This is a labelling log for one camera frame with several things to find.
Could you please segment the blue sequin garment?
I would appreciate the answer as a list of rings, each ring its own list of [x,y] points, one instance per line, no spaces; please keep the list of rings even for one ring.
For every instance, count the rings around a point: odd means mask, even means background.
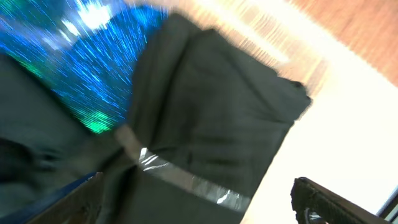
[[[1,0],[1,52],[102,133],[125,119],[134,66],[167,16],[124,0]]]

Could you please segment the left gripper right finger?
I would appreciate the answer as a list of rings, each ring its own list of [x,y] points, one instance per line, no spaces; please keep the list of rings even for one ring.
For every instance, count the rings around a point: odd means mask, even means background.
[[[389,224],[306,177],[294,180],[290,196],[298,224]]]

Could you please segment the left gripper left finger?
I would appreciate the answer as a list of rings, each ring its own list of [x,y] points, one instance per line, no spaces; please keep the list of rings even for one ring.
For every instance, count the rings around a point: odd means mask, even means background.
[[[104,180],[92,172],[49,196],[1,218],[2,224],[95,224],[103,203]]]

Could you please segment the black garment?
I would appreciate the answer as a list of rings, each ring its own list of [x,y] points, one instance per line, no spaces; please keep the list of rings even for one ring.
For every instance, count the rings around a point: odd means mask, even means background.
[[[291,126],[305,87],[173,13],[133,74],[125,143],[154,155],[134,166],[116,223],[239,223],[231,198],[253,198]]]
[[[99,171],[120,150],[113,131],[89,132],[22,65],[1,56],[1,216]]]

